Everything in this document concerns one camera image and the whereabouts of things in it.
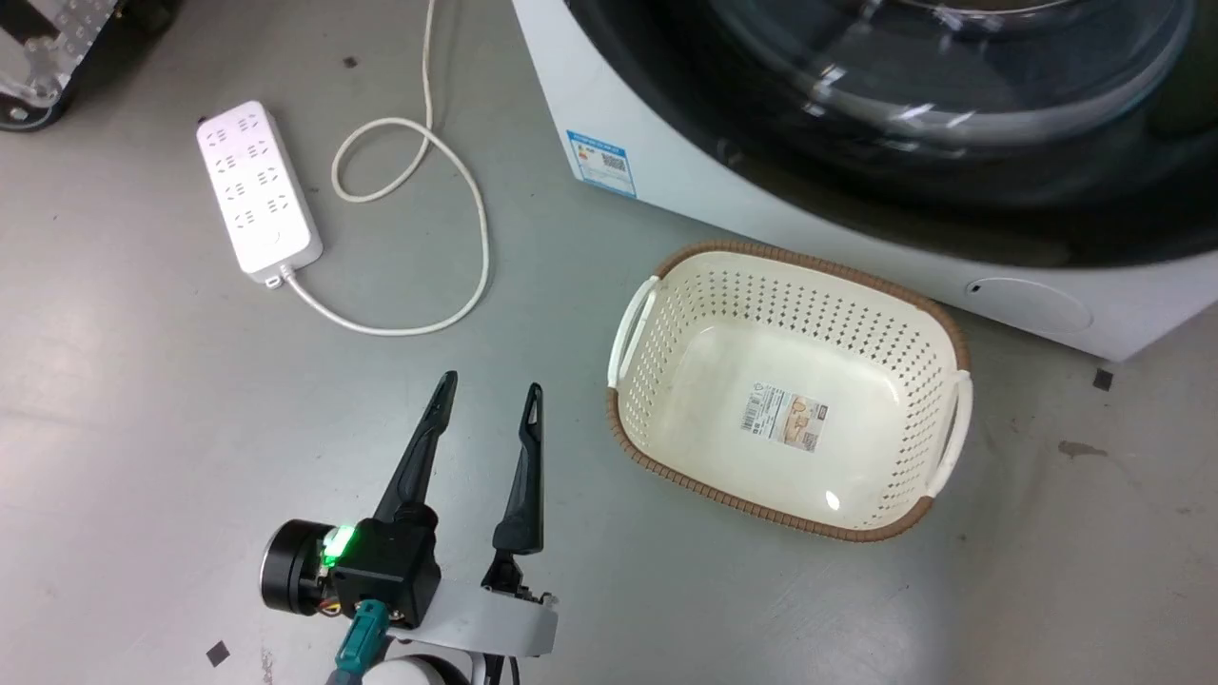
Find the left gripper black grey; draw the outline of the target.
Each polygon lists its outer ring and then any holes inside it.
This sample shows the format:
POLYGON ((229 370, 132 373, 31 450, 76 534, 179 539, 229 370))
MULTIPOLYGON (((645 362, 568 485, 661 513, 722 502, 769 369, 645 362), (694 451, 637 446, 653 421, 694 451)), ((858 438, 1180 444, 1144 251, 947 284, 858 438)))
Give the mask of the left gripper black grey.
POLYGON ((458 382, 457 371, 440 377, 375 519, 343 527, 287 520, 266 547, 266 607, 347 618, 357 644, 340 650, 343 659, 363 657, 374 636, 490 657, 540 657, 554 647, 552 598, 531 594, 518 563, 544 546, 543 391, 536 382, 523 403, 521 453, 481 585, 445 581, 435 557, 438 516, 421 505, 458 382))

